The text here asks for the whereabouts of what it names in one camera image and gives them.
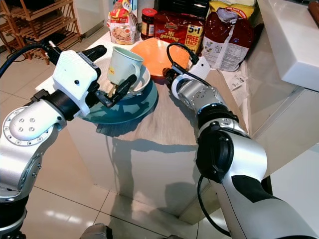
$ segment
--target red snack bag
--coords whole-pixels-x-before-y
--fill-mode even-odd
[[[207,17],[202,55],[211,68],[235,71],[253,43],[254,29],[247,19],[235,19],[231,23],[220,16],[211,12]]]
[[[197,52],[203,36],[204,19],[189,14],[161,11],[154,17],[155,37],[180,42]]]

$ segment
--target white paper cup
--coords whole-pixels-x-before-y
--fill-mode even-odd
[[[107,74],[109,81],[113,84],[120,85],[132,74],[135,74],[137,79],[139,79],[143,61],[143,57],[138,54],[114,46]]]

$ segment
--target wooden rack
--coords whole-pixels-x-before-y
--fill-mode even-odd
[[[65,38],[56,43],[62,50],[67,49],[81,40],[77,19],[75,18],[73,0],[55,0],[55,3],[39,10],[29,10],[20,0],[22,7],[10,6],[5,0],[0,0],[1,13],[6,22],[0,25],[2,32],[15,37],[14,42],[4,42],[15,50],[30,42],[39,42],[53,33],[62,33]],[[28,57],[41,58],[49,64],[49,60],[42,49],[35,49],[28,53]]]

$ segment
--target robotic arm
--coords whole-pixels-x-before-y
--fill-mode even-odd
[[[46,51],[56,64],[55,92],[42,90],[35,94],[28,106],[11,112],[2,126],[0,239],[23,238],[19,230],[42,156],[66,122],[79,114],[87,115],[98,101],[112,107],[136,80],[130,76],[110,99],[98,91],[100,69],[92,62],[105,53],[102,46],[99,51],[76,53],[61,52],[51,44]],[[171,59],[169,47],[167,52]],[[210,69],[206,60],[189,52],[191,70],[185,71],[171,59],[172,69],[166,70],[165,76],[172,94],[196,113],[199,127],[196,164],[202,177],[210,179],[217,192],[231,236],[318,238],[286,202],[263,191],[260,181],[267,168],[264,149],[240,127],[217,89],[202,80]],[[99,235],[101,230],[106,231],[105,227],[98,228]]]

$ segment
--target jar lid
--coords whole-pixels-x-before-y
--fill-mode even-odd
[[[156,11],[153,8],[144,8],[142,10],[142,14],[146,15],[146,16],[154,16],[155,14],[157,14],[158,11]]]

